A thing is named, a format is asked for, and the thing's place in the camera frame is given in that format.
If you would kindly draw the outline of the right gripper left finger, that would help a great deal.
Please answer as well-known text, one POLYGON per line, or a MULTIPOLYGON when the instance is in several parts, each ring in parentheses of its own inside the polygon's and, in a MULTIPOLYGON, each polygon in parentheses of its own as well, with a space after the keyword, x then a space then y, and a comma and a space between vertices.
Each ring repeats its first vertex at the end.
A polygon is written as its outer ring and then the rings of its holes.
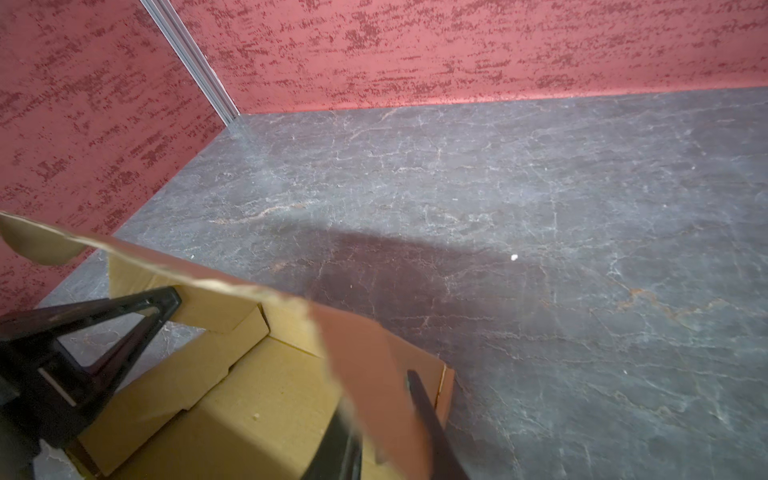
POLYGON ((343 404, 339 403, 301 479, 360 480, 362 456, 358 432, 350 425, 343 404))

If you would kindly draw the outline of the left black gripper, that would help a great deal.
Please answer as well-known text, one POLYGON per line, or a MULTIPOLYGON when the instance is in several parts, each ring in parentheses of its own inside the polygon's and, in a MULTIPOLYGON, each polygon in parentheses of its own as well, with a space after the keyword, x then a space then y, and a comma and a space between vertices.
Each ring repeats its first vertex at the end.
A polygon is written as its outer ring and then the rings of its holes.
POLYGON ((181 304, 161 287, 2 316, 1 477, 32 479, 42 440, 61 448, 90 426, 181 304), (141 319, 90 363, 61 343, 131 314, 141 319))

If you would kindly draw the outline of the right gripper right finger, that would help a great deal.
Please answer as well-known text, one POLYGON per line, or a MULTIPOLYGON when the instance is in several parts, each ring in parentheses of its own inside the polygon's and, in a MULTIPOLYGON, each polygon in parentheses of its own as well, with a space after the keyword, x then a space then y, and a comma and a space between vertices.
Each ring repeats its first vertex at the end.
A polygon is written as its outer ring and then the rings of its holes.
POLYGON ((432 479, 469 480, 469 476, 455 455, 436 412, 430 402, 420 376, 415 370, 407 371, 411 399, 423 422, 432 452, 432 479))

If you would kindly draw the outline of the brown cardboard box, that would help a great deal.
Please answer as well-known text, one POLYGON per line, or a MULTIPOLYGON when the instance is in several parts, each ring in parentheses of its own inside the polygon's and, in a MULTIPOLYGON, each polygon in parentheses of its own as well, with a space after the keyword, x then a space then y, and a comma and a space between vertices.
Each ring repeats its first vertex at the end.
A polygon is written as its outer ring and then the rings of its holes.
POLYGON ((108 257, 113 297, 172 286, 200 334, 122 388, 68 448, 88 479, 297 479, 334 414, 362 437, 366 479, 427 479, 433 452, 410 398, 415 371, 440 423, 454 371, 368 318, 145 247, 10 213, 17 254, 108 257))

